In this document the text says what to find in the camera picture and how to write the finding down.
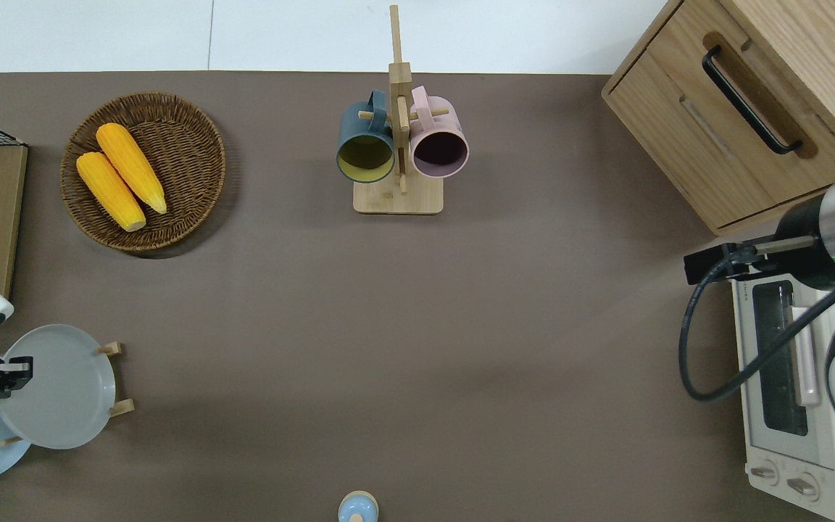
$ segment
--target black cable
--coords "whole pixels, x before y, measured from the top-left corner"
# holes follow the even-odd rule
[[[725,399],[729,396],[729,394],[738,390],[743,383],[748,381],[749,377],[754,376],[756,371],[759,371],[761,367],[765,366],[769,360],[772,360],[773,357],[786,347],[789,341],[791,341],[795,335],[799,333],[799,331],[805,329],[805,327],[812,323],[816,317],[824,313],[826,308],[830,308],[835,304],[834,289],[822,300],[817,301],[816,304],[808,308],[808,310],[801,314],[801,317],[798,317],[794,323],[789,324],[788,328],[782,331],[782,333],[776,335],[766,348],[760,348],[759,355],[752,361],[749,361],[749,364],[746,365],[745,368],[736,373],[735,376],[731,377],[730,380],[723,386],[720,386],[719,389],[713,390],[712,392],[704,393],[698,391],[698,389],[696,389],[696,387],[691,383],[691,378],[689,376],[689,328],[691,327],[691,318],[695,313],[695,308],[698,307],[698,301],[702,296],[702,292],[705,291],[705,287],[711,281],[715,280],[715,278],[719,277],[721,272],[726,270],[726,268],[733,263],[733,259],[736,259],[739,255],[743,254],[749,254],[749,252],[733,252],[733,254],[730,254],[730,257],[725,257],[719,263],[713,265],[713,267],[711,267],[705,274],[705,277],[703,277],[698,285],[695,286],[695,290],[689,298],[689,305],[687,305],[685,310],[685,317],[682,318],[682,330],[678,338],[678,371],[682,377],[682,384],[685,386],[685,390],[689,393],[689,396],[691,396],[692,399],[702,402],[716,402],[718,400]]]

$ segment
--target corn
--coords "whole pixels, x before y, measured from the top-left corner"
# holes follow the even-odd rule
[[[76,159],[76,170],[102,208],[120,227],[133,232],[146,225],[144,211],[133,195],[130,195],[125,181],[122,181],[105,154],[86,152]]]
[[[140,201],[160,214],[166,214],[163,187],[128,130],[118,123],[105,123],[96,130],[96,140]]]

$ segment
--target oven knob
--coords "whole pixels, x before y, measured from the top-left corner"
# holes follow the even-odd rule
[[[776,469],[772,460],[763,460],[761,465],[755,467],[746,465],[746,472],[752,476],[758,476],[759,479],[768,482],[771,486],[778,485],[778,469]]]
[[[802,473],[799,478],[789,478],[788,487],[808,498],[811,502],[821,498],[821,488],[819,488],[818,482],[811,473]]]

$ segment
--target oven door handle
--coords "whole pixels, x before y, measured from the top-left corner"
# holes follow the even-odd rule
[[[792,320],[798,320],[807,308],[792,307]],[[794,398],[798,406],[812,407],[821,403],[821,391],[818,388],[818,371],[814,357],[814,335],[808,324],[794,337],[792,352],[792,370],[794,374]]]

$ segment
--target wicker basket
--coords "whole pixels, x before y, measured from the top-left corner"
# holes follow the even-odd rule
[[[119,227],[76,171],[76,158],[99,150],[96,130],[107,122],[130,131],[165,193],[166,214],[141,204],[146,225],[139,231]],[[224,182],[225,145],[215,123],[169,93],[139,93],[106,103],[72,134],[60,163],[60,192],[76,225],[100,244],[125,252],[168,247],[195,231],[218,202]]]

